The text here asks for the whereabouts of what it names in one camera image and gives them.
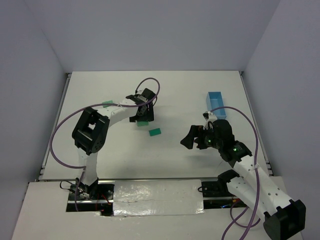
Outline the light green rectangular block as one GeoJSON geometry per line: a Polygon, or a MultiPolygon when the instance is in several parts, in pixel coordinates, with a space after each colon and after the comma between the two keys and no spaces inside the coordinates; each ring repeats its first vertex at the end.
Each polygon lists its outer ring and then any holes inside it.
{"type": "Polygon", "coordinates": [[[148,126],[149,125],[149,122],[148,121],[137,121],[136,122],[136,125],[138,127],[144,127],[144,126],[148,126]]]}

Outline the dark green rectangular block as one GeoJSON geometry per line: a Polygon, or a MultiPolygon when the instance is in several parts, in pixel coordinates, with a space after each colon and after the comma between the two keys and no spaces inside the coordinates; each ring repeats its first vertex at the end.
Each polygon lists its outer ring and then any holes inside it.
{"type": "Polygon", "coordinates": [[[161,133],[162,132],[161,132],[160,128],[155,128],[155,129],[149,130],[149,136],[150,137],[154,137],[154,136],[160,135],[161,133]]]}

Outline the blue plastic box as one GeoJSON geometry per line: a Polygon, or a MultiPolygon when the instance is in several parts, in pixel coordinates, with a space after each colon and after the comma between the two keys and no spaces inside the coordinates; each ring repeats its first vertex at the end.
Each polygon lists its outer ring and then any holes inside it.
{"type": "Polygon", "coordinates": [[[207,110],[211,111],[213,109],[217,109],[213,111],[213,114],[218,118],[225,120],[227,118],[227,114],[225,109],[223,108],[224,102],[222,98],[222,93],[220,91],[209,91],[206,97],[206,106],[207,110]]]}

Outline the small green cube block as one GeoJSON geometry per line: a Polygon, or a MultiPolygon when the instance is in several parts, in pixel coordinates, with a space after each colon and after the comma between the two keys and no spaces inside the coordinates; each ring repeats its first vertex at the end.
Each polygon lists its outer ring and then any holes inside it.
{"type": "Polygon", "coordinates": [[[105,101],[102,103],[102,107],[103,108],[107,108],[109,106],[109,102],[108,101],[105,101]]]}

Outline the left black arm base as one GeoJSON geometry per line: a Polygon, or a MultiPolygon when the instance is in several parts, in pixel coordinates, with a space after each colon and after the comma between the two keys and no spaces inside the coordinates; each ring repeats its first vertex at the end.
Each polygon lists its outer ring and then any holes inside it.
{"type": "Polygon", "coordinates": [[[62,180],[59,183],[59,188],[68,192],[66,212],[77,212],[78,209],[78,212],[99,212],[106,217],[114,215],[114,184],[99,183],[97,190],[93,191],[93,195],[89,195],[79,188],[75,204],[76,185],[75,182],[67,180],[62,180]]]}

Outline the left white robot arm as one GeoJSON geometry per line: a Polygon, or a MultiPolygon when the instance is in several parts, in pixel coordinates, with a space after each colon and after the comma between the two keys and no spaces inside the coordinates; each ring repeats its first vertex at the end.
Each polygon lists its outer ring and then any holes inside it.
{"type": "Polygon", "coordinates": [[[83,177],[76,180],[84,193],[91,196],[98,189],[98,152],[105,145],[109,128],[125,119],[131,123],[152,122],[156,97],[153,91],[145,88],[107,108],[87,107],[83,110],[71,136],[77,148],[78,162],[85,167],[83,177]]]}

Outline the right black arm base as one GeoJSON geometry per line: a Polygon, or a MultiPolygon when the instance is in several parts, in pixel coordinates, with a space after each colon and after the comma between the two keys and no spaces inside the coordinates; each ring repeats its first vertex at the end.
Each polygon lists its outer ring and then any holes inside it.
{"type": "Polygon", "coordinates": [[[227,170],[221,173],[217,180],[202,181],[198,192],[202,193],[203,206],[208,209],[229,209],[233,203],[238,201],[237,208],[244,208],[246,205],[236,196],[232,195],[227,188],[227,183],[240,175],[234,170],[227,170]]]}

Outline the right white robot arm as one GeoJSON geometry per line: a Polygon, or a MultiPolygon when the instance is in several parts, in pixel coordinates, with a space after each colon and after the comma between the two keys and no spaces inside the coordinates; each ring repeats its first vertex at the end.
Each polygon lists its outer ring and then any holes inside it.
{"type": "Polygon", "coordinates": [[[306,206],[293,200],[257,163],[247,146],[235,139],[225,119],[192,125],[181,142],[187,149],[214,148],[231,169],[220,174],[227,191],[238,197],[262,221],[272,240],[287,240],[305,228],[306,206]]]}

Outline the silver tape patch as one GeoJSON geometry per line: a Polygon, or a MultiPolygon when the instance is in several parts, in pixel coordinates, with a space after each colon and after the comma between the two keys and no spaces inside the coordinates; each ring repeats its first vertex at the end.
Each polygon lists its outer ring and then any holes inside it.
{"type": "Polygon", "coordinates": [[[113,215],[184,216],[205,212],[199,179],[116,181],[113,215]]]}

